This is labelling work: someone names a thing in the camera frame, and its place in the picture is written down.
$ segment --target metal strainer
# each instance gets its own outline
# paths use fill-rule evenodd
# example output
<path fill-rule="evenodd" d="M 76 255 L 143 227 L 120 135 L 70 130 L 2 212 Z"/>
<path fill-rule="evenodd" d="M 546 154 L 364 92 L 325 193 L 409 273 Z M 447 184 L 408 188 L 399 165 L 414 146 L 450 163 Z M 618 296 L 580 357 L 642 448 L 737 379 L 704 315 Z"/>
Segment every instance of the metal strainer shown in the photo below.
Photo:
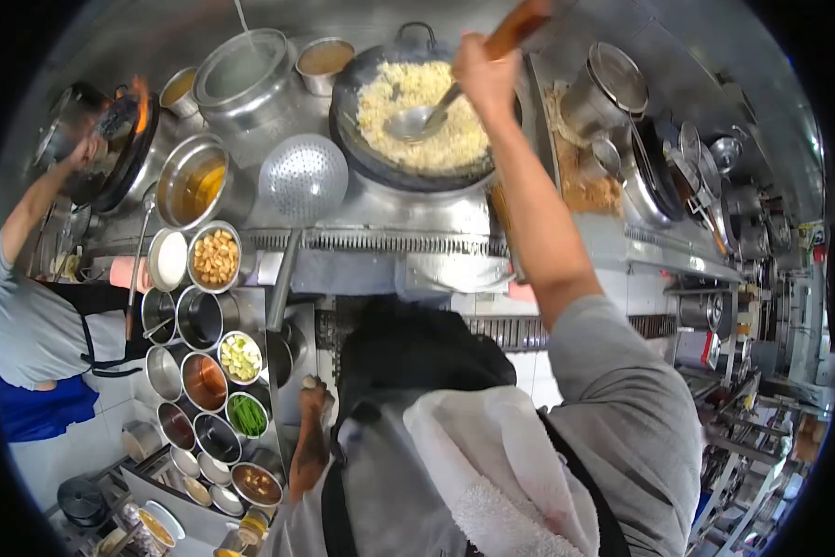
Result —
<path fill-rule="evenodd" d="M 268 153 L 259 170 L 259 194 L 295 227 L 278 269 L 266 328 L 278 332 L 284 319 L 302 228 L 327 217 L 343 203 L 350 172 L 343 152 L 317 134 L 289 137 Z"/>

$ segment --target fire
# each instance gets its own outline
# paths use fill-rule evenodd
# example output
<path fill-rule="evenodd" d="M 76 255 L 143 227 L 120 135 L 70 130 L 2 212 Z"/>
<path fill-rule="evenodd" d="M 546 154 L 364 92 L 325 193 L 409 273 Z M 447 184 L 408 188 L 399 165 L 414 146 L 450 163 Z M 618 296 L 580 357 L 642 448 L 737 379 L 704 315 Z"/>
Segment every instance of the fire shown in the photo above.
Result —
<path fill-rule="evenodd" d="M 141 134 L 144 127 L 148 124 L 148 83 L 144 76 L 133 76 L 133 93 L 138 95 L 138 124 L 136 124 L 136 133 Z"/>

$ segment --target gray t-shirt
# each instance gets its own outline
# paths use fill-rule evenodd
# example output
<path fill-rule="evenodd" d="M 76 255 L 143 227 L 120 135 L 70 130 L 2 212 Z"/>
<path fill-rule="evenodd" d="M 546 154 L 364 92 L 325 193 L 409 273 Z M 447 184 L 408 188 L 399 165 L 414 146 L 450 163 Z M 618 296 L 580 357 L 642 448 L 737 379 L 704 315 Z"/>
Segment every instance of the gray t-shirt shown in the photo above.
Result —
<path fill-rule="evenodd" d="M 578 299 L 563 311 L 548 352 L 564 400 L 549 419 L 599 486 L 631 553 L 683 555 L 701 472 L 701 429 L 686 384 L 602 296 Z M 341 428 L 359 557 L 466 550 L 401 421 L 418 395 L 385 401 L 377 423 L 349 420 Z M 325 468 L 299 505 L 279 509 L 265 554 L 326 555 L 326 474 Z"/>
<path fill-rule="evenodd" d="M 98 361 L 122 359 L 123 311 L 87 317 Z M 0 233 L 0 377 L 33 390 L 38 383 L 87 371 L 87 352 L 77 310 L 48 288 L 17 273 L 3 254 Z"/>

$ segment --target wok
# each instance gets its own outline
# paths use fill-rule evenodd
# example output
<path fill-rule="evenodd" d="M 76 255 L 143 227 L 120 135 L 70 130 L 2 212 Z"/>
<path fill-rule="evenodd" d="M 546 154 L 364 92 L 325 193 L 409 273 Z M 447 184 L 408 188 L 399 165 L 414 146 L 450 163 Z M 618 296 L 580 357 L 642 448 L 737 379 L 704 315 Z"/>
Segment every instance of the wok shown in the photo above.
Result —
<path fill-rule="evenodd" d="M 430 38 L 425 43 L 406 39 L 404 30 L 409 27 L 423 27 Z M 421 193 L 450 192 L 460 190 L 490 177 L 495 169 L 490 151 L 478 162 L 467 167 L 454 168 L 445 173 L 428 173 L 403 167 L 380 152 L 372 149 L 358 129 L 358 91 L 379 75 L 378 66 L 389 63 L 416 63 L 430 61 L 452 62 L 456 48 L 437 41 L 431 28 L 422 21 L 402 25 L 391 44 L 374 46 L 353 58 L 343 68 L 334 83 L 331 96 L 330 128 L 331 137 L 343 150 L 346 161 L 368 178 L 391 187 Z M 523 123 L 523 113 L 518 100 L 514 100 L 513 111 L 517 121 Z"/>

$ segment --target white towel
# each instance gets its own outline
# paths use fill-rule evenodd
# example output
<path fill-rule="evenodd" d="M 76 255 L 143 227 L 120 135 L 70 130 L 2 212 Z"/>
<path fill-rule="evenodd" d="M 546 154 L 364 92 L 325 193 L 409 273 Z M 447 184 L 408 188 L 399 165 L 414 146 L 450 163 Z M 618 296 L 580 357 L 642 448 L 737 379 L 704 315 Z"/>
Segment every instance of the white towel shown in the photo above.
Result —
<path fill-rule="evenodd" d="M 438 390 L 404 420 L 457 526 L 487 557 L 597 556 L 594 501 L 524 392 Z"/>

